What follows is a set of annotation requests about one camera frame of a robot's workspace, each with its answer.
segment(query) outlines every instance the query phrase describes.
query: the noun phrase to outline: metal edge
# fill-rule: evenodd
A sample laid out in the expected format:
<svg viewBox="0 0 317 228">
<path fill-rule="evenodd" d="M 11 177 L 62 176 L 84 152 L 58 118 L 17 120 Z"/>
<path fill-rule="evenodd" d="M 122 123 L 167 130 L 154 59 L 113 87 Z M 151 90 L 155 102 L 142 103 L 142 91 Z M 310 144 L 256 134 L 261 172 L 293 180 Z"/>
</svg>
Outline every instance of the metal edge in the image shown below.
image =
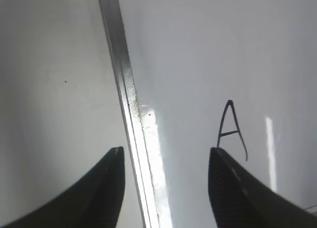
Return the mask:
<svg viewBox="0 0 317 228">
<path fill-rule="evenodd" d="M 146 228 L 159 228 L 159 219 L 152 185 L 141 117 L 132 76 L 119 0 L 99 0 L 109 46 L 141 213 Z"/>
</svg>

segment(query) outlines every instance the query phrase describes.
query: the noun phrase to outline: white surface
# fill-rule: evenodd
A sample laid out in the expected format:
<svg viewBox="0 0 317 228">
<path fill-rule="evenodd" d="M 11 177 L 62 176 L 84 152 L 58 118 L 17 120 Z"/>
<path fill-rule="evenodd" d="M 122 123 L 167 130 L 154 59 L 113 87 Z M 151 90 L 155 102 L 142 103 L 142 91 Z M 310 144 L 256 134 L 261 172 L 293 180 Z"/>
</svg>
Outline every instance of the white surface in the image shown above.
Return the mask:
<svg viewBox="0 0 317 228">
<path fill-rule="evenodd" d="M 216 227 L 209 149 L 228 99 L 249 161 L 238 135 L 221 146 L 293 203 L 317 204 L 315 2 L 120 0 L 141 114 L 156 115 L 173 227 Z"/>
<path fill-rule="evenodd" d="M 142 220 L 98 0 L 0 0 L 0 226 L 124 146 L 117 227 Z"/>
</svg>

